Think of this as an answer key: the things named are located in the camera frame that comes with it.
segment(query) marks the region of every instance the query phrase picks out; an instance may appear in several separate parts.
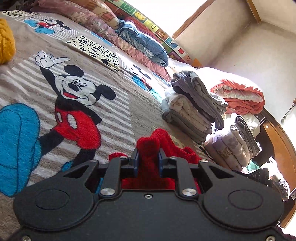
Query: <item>folded gray garment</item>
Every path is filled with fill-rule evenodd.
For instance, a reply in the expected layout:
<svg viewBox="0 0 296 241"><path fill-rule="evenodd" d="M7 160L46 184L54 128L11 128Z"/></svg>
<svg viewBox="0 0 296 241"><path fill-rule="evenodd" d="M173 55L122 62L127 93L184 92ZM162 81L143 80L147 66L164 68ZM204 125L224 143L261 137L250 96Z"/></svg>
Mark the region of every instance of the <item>folded gray garment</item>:
<svg viewBox="0 0 296 241"><path fill-rule="evenodd" d="M194 125L180 115L178 112L170 109L168 107L168 102L166 99L163 99L161 102L161 110L163 119L177 127L179 127L184 133L186 133L192 140L196 143L201 144L205 142L207 133L201 132Z"/></svg>
<svg viewBox="0 0 296 241"><path fill-rule="evenodd" d="M261 152L261 147L255 141L252 132L250 131L246 121L241 115L235 118L235 126L239 129L239 133L248 145L251 158L257 156Z"/></svg>
<svg viewBox="0 0 296 241"><path fill-rule="evenodd" d="M183 95L190 95L194 102L206 113L215 119L215 127L219 130L224 128L224 120L221 115L226 112L228 107L221 97L214 93L209 93L193 71L181 71L173 74L171 84L175 92Z"/></svg>

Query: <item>hanging cord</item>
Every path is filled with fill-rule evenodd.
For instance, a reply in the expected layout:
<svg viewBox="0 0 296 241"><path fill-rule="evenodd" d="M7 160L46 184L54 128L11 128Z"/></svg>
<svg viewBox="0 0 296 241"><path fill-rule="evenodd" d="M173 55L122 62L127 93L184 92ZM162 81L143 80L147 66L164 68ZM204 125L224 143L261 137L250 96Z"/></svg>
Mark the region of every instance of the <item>hanging cord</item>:
<svg viewBox="0 0 296 241"><path fill-rule="evenodd" d="M293 105L291 106L291 108L287 111L287 113L284 115L284 117L281 119L281 123L284 123L284 120L286 119L286 116L289 114L289 112L294 108L294 106L296 106L296 99L293 100Z"/></svg>

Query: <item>mickey mouse blanket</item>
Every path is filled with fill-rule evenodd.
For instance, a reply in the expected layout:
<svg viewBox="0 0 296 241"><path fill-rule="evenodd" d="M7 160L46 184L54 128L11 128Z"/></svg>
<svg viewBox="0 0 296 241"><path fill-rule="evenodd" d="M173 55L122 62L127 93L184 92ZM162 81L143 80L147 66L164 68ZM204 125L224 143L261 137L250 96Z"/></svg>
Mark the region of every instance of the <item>mickey mouse blanket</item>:
<svg viewBox="0 0 296 241"><path fill-rule="evenodd" d="M57 14L0 12L17 53L0 66L0 236L17 228L13 197L62 169L130 155L157 128L195 142L161 117L170 86L110 42Z"/></svg>

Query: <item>red tongue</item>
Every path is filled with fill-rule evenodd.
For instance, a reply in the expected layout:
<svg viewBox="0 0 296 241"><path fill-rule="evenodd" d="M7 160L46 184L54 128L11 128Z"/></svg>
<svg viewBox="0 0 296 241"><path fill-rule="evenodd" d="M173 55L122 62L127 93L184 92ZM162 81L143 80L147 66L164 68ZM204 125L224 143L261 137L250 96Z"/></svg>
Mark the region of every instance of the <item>red tongue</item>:
<svg viewBox="0 0 296 241"><path fill-rule="evenodd" d="M63 91L64 96L68 97L68 98L72 98L72 99L77 99L78 97L76 95L72 95L66 91Z"/></svg>

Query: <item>black nose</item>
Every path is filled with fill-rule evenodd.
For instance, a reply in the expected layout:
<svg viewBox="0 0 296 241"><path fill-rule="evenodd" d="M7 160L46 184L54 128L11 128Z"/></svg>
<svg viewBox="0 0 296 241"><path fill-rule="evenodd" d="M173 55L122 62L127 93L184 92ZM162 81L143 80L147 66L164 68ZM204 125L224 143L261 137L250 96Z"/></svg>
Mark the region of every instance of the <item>black nose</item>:
<svg viewBox="0 0 296 241"><path fill-rule="evenodd" d="M78 91L79 88L77 87L77 85L73 84L73 83L68 83L69 87L74 90L74 91Z"/></svg>

